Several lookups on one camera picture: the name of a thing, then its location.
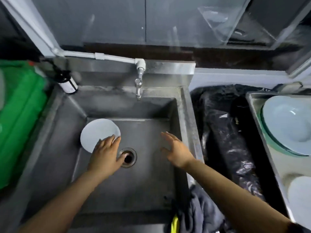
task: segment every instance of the person's left arm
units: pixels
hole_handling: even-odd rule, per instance
[[[116,160],[121,137],[113,142],[114,138],[115,136],[111,136],[99,141],[93,151],[87,171],[64,192],[47,203],[18,232],[66,232],[88,196],[103,180],[117,171],[124,162],[126,155]]]

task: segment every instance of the person's right arm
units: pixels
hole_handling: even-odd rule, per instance
[[[174,135],[170,133],[161,135],[171,145],[171,150],[162,148],[168,160],[188,172],[204,188],[238,232],[287,232],[290,219],[196,160],[189,149]]]

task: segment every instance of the forearm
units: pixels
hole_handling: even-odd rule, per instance
[[[290,220],[198,160],[185,167],[238,232],[284,233]]]
[[[19,233],[65,232],[84,201],[98,184],[99,181],[92,175],[84,173],[26,222]]]

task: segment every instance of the hand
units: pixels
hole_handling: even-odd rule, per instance
[[[92,153],[87,172],[98,178],[99,183],[114,174],[126,157],[125,154],[116,160],[121,137],[113,141],[114,139],[115,135],[112,135],[102,141],[99,140]]]
[[[171,145],[170,151],[163,147],[161,148],[161,151],[166,154],[167,159],[174,166],[184,169],[190,161],[195,160],[187,146],[185,146],[173,134],[161,132],[161,136]]]

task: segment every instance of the sink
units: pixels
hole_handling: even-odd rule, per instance
[[[108,63],[71,59],[72,70],[87,69],[81,73],[79,90],[69,95],[59,87],[53,89],[38,132],[26,149],[30,156],[24,172],[5,207],[0,205],[0,213],[12,213],[0,222],[2,229],[25,222],[87,169],[91,154],[81,146],[80,134],[99,118],[108,118],[119,127],[118,155],[131,152],[135,162],[121,167],[95,189],[70,231],[104,226],[115,232],[159,232],[170,224],[176,205],[186,208],[194,180],[161,154],[160,147],[169,146],[160,133],[174,134],[203,161],[187,86],[195,64],[146,61],[153,72],[144,74],[140,101],[133,86],[136,75],[127,73],[131,68],[102,64]],[[187,74],[188,65],[192,68]],[[103,74],[102,68],[120,72]]]

